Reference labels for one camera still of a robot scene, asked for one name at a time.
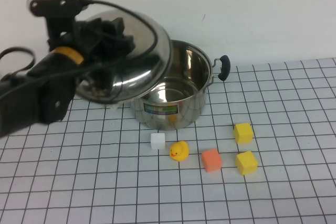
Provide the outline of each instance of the pot handle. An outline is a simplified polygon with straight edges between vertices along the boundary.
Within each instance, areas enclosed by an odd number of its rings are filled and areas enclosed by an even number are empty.
[[[212,76],[211,82],[208,87],[214,83],[215,77],[218,77],[221,81],[225,81],[230,74],[231,63],[227,55],[223,55],[220,58],[216,58],[213,64],[213,68],[216,66],[216,61],[220,60],[222,62],[222,67],[220,68],[220,73],[218,76]]]

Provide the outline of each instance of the yellow band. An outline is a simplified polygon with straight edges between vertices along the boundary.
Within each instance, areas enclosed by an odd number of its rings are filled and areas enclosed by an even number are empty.
[[[77,65],[81,64],[84,61],[83,56],[71,47],[56,47],[53,52],[67,56]]]

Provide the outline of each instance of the yellow cube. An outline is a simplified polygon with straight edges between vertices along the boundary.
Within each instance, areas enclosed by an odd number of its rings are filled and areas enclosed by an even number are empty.
[[[237,144],[249,144],[253,138],[253,130],[249,123],[235,125],[234,136]]]
[[[236,166],[242,175],[246,175],[257,170],[258,161],[252,152],[243,152],[236,156]]]

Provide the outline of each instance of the black cable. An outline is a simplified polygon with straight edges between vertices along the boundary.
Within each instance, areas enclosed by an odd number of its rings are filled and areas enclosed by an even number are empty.
[[[21,72],[21,71],[24,71],[24,70],[28,70],[30,68],[32,68],[35,64],[35,61],[36,61],[36,57],[35,57],[35,54],[32,50],[28,49],[28,48],[25,48],[25,47],[9,47],[5,50],[3,50],[2,52],[0,52],[0,60],[7,54],[11,53],[11,52],[25,52],[29,55],[31,55],[31,57],[33,58],[32,61],[27,65],[25,66],[24,68],[21,68],[17,71],[15,71],[14,73],[11,73],[9,74],[10,76],[14,76],[16,75],[17,73]]]
[[[100,5],[106,5],[106,6],[110,6],[110,7],[113,7],[113,8],[117,8],[131,16],[133,16],[134,18],[138,19],[140,22],[142,22],[144,25],[146,25],[146,27],[153,33],[153,36],[154,36],[154,41],[152,43],[152,45],[147,49],[145,50],[143,53],[137,55],[137,56],[134,56],[135,58],[141,58],[145,55],[147,55],[148,53],[150,53],[156,46],[157,46],[157,43],[158,43],[158,35],[155,31],[155,29],[153,28],[153,26],[151,24],[149,24],[145,19],[143,19],[140,15],[132,12],[131,10],[128,10],[122,6],[119,6],[119,5],[116,5],[116,4],[113,4],[113,3],[109,3],[109,2],[105,2],[105,1],[99,1],[99,0],[81,0],[82,1],[82,4],[84,6],[86,5],[90,5],[90,4],[100,4]],[[27,53],[31,53],[33,55],[33,61],[27,66],[27,67],[32,67],[35,63],[35,55],[34,53],[30,50],[30,49],[25,49],[25,48],[22,48],[22,47],[17,47],[17,49],[19,49],[20,51],[23,51],[23,49],[25,50],[24,52],[27,52]],[[94,71],[94,70],[100,70],[100,69],[107,69],[107,68],[111,68],[119,63],[122,63],[123,60],[115,60],[115,61],[112,61],[112,62],[107,62],[103,65],[97,65],[97,66],[91,66],[91,67],[84,67],[84,68],[80,68],[80,69],[76,69],[76,70],[68,70],[66,72],[62,72],[62,73],[53,73],[53,74],[49,74],[49,75],[46,75],[46,76],[43,76],[43,77],[39,77],[39,78],[36,78],[36,79],[33,79],[33,80],[29,80],[28,82],[24,83],[23,85],[31,85],[31,86],[34,86],[36,84],[39,84],[41,82],[46,82],[50,79],[57,79],[57,78],[65,78],[65,77],[79,77],[80,75],[84,74],[84,73],[87,73],[87,72],[91,72],[91,71]],[[26,70],[26,68],[23,68],[19,71],[16,71],[15,73],[17,72],[20,72],[20,71],[23,71],[23,70]],[[21,85],[18,85],[16,87],[13,87],[8,93],[4,94],[4,95],[8,95],[9,93],[11,92],[14,92],[16,89],[20,88]]]

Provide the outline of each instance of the white cube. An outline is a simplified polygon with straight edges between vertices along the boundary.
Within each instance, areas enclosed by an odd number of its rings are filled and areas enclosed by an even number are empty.
[[[166,140],[164,133],[151,134],[151,147],[153,150],[163,150],[166,148]]]

